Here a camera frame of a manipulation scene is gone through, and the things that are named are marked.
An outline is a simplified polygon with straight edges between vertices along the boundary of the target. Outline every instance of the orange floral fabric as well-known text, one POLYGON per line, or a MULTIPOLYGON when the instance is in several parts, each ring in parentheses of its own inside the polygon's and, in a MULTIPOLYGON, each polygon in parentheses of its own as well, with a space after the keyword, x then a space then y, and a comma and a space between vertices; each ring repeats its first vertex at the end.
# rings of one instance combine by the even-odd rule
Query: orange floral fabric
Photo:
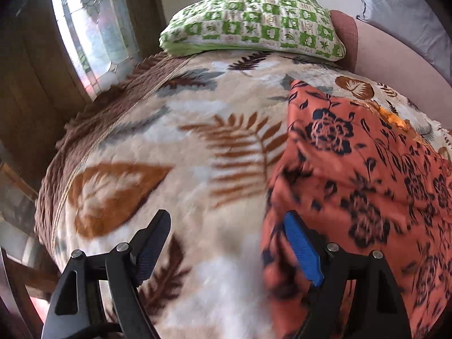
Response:
MULTIPOLYGON (((452 296, 450 175, 448 161, 366 107, 294 81, 288 142, 269 182, 262 239, 277 336, 295 334, 310 307, 310 282, 283 228, 284 214, 296 210, 325 242, 351 253, 384 253, 412 335, 423 338, 452 296)), ((339 337, 352 298, 348 286, 339 337)))

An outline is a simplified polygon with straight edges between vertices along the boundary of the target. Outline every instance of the stained glass window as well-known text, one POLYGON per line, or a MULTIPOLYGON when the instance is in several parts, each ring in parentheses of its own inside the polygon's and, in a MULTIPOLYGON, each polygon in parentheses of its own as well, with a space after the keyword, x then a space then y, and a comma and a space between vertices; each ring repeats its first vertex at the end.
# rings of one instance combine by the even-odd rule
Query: stained glass window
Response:
POLYGON ((52 2, 66 50, 92 99, 140 62, 126 0, 52 2))

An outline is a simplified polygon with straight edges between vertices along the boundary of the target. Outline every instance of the leaf pattern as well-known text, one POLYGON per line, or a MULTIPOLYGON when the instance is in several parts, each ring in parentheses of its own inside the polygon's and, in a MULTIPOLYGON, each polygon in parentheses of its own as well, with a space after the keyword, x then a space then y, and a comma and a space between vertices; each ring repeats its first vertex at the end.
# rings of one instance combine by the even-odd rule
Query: leaf pattern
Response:
POLYGON ((180 93, 182 90, 215 90, 218 83, 214 78, 224 74, 209 69, 188 70, 184 73, 168 79, 157 91, 158 97, 170 97, 180 93))
POLYGON ((372 85, 358 79, 338 76, 335 82, 339 87, 348 90, 358 99, 371 99, 375 94, 372 85))
POLYGON ((75 231, 90 240, 114 231, 135 215, 172 169, 131 163, 87 167, 74 178, 68 193, 75 231))
POLYGON ((242 60, 239 60, 237 62, 234 62, 233 64, 230 64, 228 66, 228 70, 254 70, 257 68, 258 64, 262 61, 264 61, 267 56, 270 56, 271 52, 256 52, 248 57, 242 57, 242 60))
POLYGON ((294 56, 294 57, 286 57, 286 56, 280 56, 280 57, 287 58, 288 60, 292 60, 292 62, 295 65, 314 64, 314 65, 318 65, 322 69, 329 69, 329 70, 335 70, 335 71, 343 70, 340 66, 338 66, 332 62, 322 60, 321 58, 315 58, 315 57, 310 57, 310 56, 305 56, 305 55, 299 55, 299 56, 294 56))
POLYGON ((422 136, 422 138, 427 141, 428 143, 432 143, 435 135, 433 133, 433 127, 430 123, 427 122, 425 126, 418 125, 415 128, 416 132, 422 136))
POLYGON ((388 97, 397 97, 399 94, 391 87, 388 87, 386 84, 383 84, 381 82, 375 82, 378 87, 381 89, 382 92, 384 92, 388 97))
POLYGON ((215 115, 211 123, 181 126, 182 131, 194 131, 213 149, 216 171, 227 171, 214 177, 210 195, 216 199, 214 208, 261 194, 265 191, 270 166, 283 154, 280 149, 287 140, 281 133, 282 122, 268 126, 269 118, 258 118, 254 112, 244 116, 231 114, 223 119, 215 115))
POLYGON ((324 92, 325 94, 329 94, 332 95, 333 94, 333 87, 325 87, 323 85, 320 85, 317 87, 318 90, 320 90, 321 92, 324 92))
POLYGON ((399 113, 397 112, 397 110, 394 107, 394 105, 390 101, 388 101, 387 99, 386 99, 386 101, 388 102, 388 105, 389 105, 389 108, 391 109, 391 112, 395 113, 396 115, 399 115, 399 113))
POLYGON ((285 89, 285 90, 291 90, 292 89, 292 86, 291 86, 291 84, 292 84, 292 82, 294 81, 295 79, 292 77, 292 76, 290 76, 289 74, 286 74, 285 76, 284 76, 284 78, 282 78, 282 80, 281 80, 281 86, 285 89))
POLYGON ((406 98, 406 104, 408 105, 408 107, 414 108, 417 112, 419 112, 418 106, 410 101, 410 99, 406 98))
POLYGON ((103 138, 103 140, 99 143, 99 147, 103 148, 107 144, 111 144, 115 141, 126 139, 135 134, 147 131, 158 119, 160 119, 170 111, 170 108, 168 108, 167 106, 162 106, 156 113, 144 120, 137 122, 128 122, 116 126, 105 138, 103 138))
MULTIPOLYGON (((168 254, 169 260, 166 266, 159 271, 154 271, 150 280, 143 283, 138 291, 138 298, 153 325, 157 324, 168 302, 179 297, 184 278, 191 271, 191 268, 181 269, 184 250, 175 235, 171 237, 168 254)), ((109 321, 118 322, 114 307, 105 312, 109 321)))

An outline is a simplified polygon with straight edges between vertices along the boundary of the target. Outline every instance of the green and white pillow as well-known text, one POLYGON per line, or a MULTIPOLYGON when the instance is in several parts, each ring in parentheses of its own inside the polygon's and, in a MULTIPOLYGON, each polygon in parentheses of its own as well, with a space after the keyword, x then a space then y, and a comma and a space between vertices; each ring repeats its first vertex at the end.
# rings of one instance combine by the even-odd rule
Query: green and white pillow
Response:
POLYGON ((173 16, 160 47, 174 56, 211 49, 285 51, 337 61, 344 44, 316 0, 204 0, 173 16))

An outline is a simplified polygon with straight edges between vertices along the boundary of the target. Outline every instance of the cushion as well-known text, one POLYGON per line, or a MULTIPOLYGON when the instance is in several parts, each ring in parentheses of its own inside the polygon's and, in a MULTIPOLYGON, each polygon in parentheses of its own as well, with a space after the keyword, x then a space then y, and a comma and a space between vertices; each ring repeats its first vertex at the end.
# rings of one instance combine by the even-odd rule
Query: cushion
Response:
POLYGON ((204 0, 173 16, 160 36, 174 56, 211 49, 285 51, 340 60, 345 47, 316 0, 204 0))
POLYGON ((354 73, 385 83, 445 129, 452 128, 452 88, 440 73, 385 32, 362 21, 356 25, 359 40, 354 73))
POLYGON ((362 0, 358 19, 405 43, 452 84, 452 44, 424 0, 362 0))

